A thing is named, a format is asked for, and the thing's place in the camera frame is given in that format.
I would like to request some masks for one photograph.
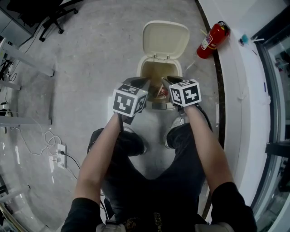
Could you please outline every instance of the shoe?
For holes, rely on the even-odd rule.
[[[124,126],[124,131],[127,131],[129,133],[135,133],[131,128],[129,128],[127,126]],[[144,144],[144,150],[143,150],[143,153],[141,154],[141,155],[144,155],[147,152],[148,143],[147,143],[147,141],[142,136],[140,136],[140,135],[138,135],[138,136],[142,139],[143,144]]]
[[[169,133],[173,128],[178,127],[178,126],[181,126],[181,125],[183,125],[184,123],[185,123],[185,122],[184,122],[184,118],[177,117],[177,118],[173,121],[171,127],[166,131],[166,133],[165,133],[165,135],[164,135],[164,137],[163,137],[163,140],[164,140],[164,145],[165,145],[165,147],[166,147],[167,149],[172,149],[172,148],[170,148],[170,147],[168,146],[168,142],[167,142],[167,135],[168,135],[168,133]]]

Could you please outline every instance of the black strap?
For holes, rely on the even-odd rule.
[[[122,120],[122,114],[117,113],[119,118],[119,124],[120,124],[120,132],[124,130],[123,120]]]

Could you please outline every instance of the power outlet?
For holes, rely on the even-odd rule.
[[[60,154],[63,151],[65,154],[67,153],[67,146],[64,144],[58,143],[58,167],[62,169],[67,168],[67,156]]]

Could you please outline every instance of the white trash can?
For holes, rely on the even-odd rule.
[[[139,61],[138,77],[151,80],[147,107],[149,109],[173,110],[169,96],[156,99],[154,94],[161,88],[161,78],[182,77],[182,69],[177,60],[189,42],[186,26],[169,21],[150,21],[143,28],[143,51],[145,56]]]

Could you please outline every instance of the leg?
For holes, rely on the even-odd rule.
[[[16,85],[10,82],[6,82],[6,81],[2,81],[0,80],[0,85],[6,86],[7,88],[11,88],[11,89],[16,89],[16,90],[20,90],[21,89],[21,85]]]
[[[42,63],[34,60],[31,56],[22,53],[21,51],[17,50],[16,48],[12,47],[11,45],[5,43],[4,50],[6,50],[6,53],[8,53],[10,56],[14,57],[15,59],[36,68],[40,72],[42,72],[50,77],[53,76],[54,71],[51,68],[46,67]]]
[[[103,129],[95,131],[90,140],[95,143]],[[124,222],[132,213],[142,209],[144,188],[147,180],[139,173],[128,156],[140,154],[144,145],[135,133],[123,131],[120,133],[113,152],[113,157],[102,183],[102,191],[110,201],[118,222]]]
[[[47,32],[47,30],[49,29],[49,27],[51,26],[52,24],[52,21],[51,19],[47,20],[42,26],[43,26],[43,31],[39,37],[39,40],[41,42],[44,42],[45,41],[45,38],[44,38],[44,34]]]
[[[12,126],[18,124],[37,124],[37,123],[41,125],[51,125],[51,120],[44,119],[35,121],[32,118],[0,116],[0,126]]]
[[[60,25],[58,24],[58,22],[57,22],[56,19],[53,21],[53,23],[57,26],[57,28],[58,28],[59,30],[62,30],[62,28],[60,27]]]
[[[171,201],[181,200],[186,207],[196,208],[205,175],[190,124],[173,128],[167,135],[167,142],[169,147],[175,149],[175,158],[171,166],[154,181],[158,191],[156,194],[162,199],[166,196]]]
[[[17,195],[21,194],[21,193],[26,193],[30,190],[30,187],[29,185],[26,185],[20,189],[17,189],[15,190],[14,192],[8,194],[8,195],[5,195],[3,197],[0,198],[0,202],[1,203],[4,203],[5,201],[9,201],[11,200],[12,198],[16,197]]]

